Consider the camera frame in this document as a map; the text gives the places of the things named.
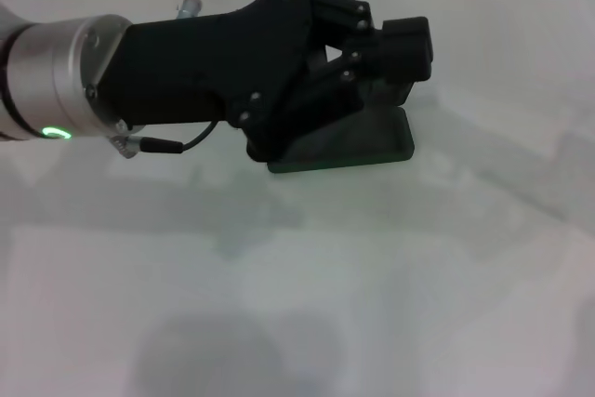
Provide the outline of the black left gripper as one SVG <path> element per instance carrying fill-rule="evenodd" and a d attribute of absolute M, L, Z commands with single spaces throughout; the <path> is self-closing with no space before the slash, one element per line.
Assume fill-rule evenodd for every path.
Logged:
<path fill-rule="evenodd" d="M 231 13 L 129 26 L 99 80 L 127 124 L 226 121 L 259 161 L 279 157 L 319 120 L 298 106 L 313 0 L 255 0 Z"/>

